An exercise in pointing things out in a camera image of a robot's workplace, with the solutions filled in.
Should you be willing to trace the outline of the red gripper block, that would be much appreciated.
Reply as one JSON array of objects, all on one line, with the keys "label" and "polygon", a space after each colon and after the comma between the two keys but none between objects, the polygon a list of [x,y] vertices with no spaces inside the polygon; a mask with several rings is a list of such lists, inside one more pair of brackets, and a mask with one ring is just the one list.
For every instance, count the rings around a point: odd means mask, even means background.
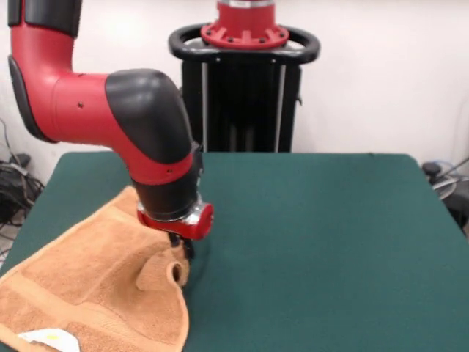
[{"label": "red gripper block", "polygon": [[196,203],[190,213],[175,221],[157,221],[149,217],[141,203],[137,204],[137,217],[139,221],[156,230],[171,232],[169,240],[172,248],[183,247],[188,260],[194,258],[193,241],[203,239],[213,225],[214,207],[209,203]]}]

